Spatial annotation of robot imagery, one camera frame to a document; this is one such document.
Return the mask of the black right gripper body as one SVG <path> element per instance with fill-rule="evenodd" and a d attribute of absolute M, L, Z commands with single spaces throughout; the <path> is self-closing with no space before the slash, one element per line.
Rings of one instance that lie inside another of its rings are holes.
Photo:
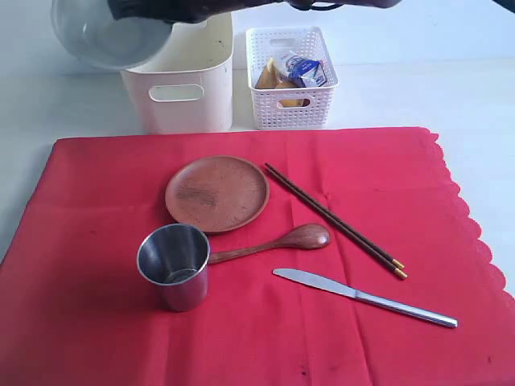
<path fill-rule="evenodd" d="M 267 0 L 109 0 L 115 20 L 148 18 L 171 23 L 200 23 L 214 15 L 276 3 Z"/>

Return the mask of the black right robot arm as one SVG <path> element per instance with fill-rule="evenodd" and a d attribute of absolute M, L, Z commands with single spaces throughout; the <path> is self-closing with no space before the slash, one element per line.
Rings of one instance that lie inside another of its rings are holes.
<path fill-rule="evenodd" d="M 115 20 L 148 18 L 166 23 L 200 23 L 206 19 L 238 10 L 285 2 L 301 11 L 335 10 L 342 6 L 365 6 L 386 9 L 401 1 L 272 1 L 272 0 L 109 0 L 109 10 Z M 327 3 L 317 6 L 316 3 Z"/>

